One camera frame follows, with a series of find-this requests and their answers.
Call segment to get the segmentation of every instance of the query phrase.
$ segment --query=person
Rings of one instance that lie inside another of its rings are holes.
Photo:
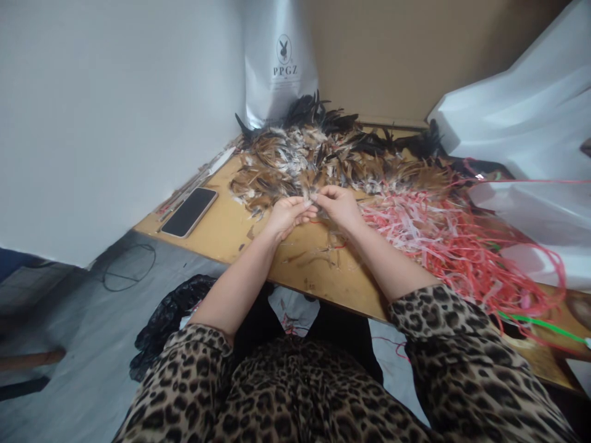
[[[317,214],[310,202],[290,197],[275,204],[263,231],[171,335],[116,442],[577,441],[528,363],[481,309],[368,227],[351,191],[326,186],[312,199],[389,302],[430,428],[342,346],[283,334],[233,363],[278,245]]]

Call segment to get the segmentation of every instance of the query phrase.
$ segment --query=white plastic bag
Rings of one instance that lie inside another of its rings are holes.
[[[244,18],[246,124],[278,126],[295,99],[318,89],[304,12],[299,0],[251,0]]]

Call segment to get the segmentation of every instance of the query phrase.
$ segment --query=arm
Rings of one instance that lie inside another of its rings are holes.
[[[275,250],[314,217],[302,197],[277,202],[266,227],[211,288],[187,326],[172,334],[114,441],[205,441],[231,376],[234,334],[267,278]]]
[[[250,311],[267,279],[275,251],[295,226],[310,221],[318,209],[302,197],[277,202],[263,231],[215,282],[189,324],[205,324],[224,333],[233,343],[236,331]]]
[[[326,186],[314,199],[350,238],[391,303],[434,431],[446,441],[577,441],[528,363],[481,309],[370,232],[350,191]]]
[[[388,301],[393,302],[414,290],[441,283],[365,224],[351,191],[338,186],[325,186],[320,194],[312,198],[351,240]]]

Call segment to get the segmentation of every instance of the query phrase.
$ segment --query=leopard print shirt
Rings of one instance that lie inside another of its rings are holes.
[[[114,441],[577,441],[476,306],[438,285],[389,312],[431,428],[331,345],[286,336],[233,370],[223,335],[193,324],[171,335]]]

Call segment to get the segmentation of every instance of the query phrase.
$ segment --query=phone screen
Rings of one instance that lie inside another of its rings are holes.
[[[184,237],[216,197],[215,191],[204,188],[195,189],[164,224],[162,232]]]

